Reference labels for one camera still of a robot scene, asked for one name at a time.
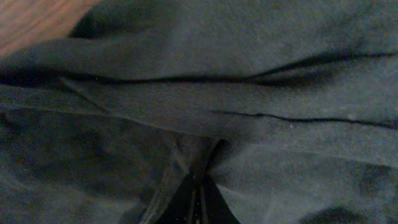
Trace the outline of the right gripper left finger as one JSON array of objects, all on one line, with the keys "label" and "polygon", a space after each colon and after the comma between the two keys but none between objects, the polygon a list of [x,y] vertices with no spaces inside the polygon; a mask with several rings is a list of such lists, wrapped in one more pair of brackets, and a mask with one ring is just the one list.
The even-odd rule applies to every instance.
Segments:
[{"label": "right gripper left finger", "polygon": [[194,190],[193,174],[188,174],[155,224],[186,224]]}]

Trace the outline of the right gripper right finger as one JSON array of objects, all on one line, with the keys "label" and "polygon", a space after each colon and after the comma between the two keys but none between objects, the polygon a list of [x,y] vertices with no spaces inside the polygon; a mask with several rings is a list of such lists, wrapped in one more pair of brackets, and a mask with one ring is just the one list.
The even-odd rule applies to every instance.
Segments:
[{"label": "right gripper right finger", "polygon": [[240,224],[232,214],[215,181],[206,175],[199,186],[202,223]]}]

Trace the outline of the black nike t-shirt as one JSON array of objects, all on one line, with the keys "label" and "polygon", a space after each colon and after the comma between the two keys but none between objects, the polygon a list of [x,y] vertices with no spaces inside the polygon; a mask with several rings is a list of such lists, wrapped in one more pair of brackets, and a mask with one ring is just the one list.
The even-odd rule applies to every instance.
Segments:
[{"label": "black nike t-shirt", "polygon": [[397,2],[101,1],[1,59],[1,222],[397,222]]}]

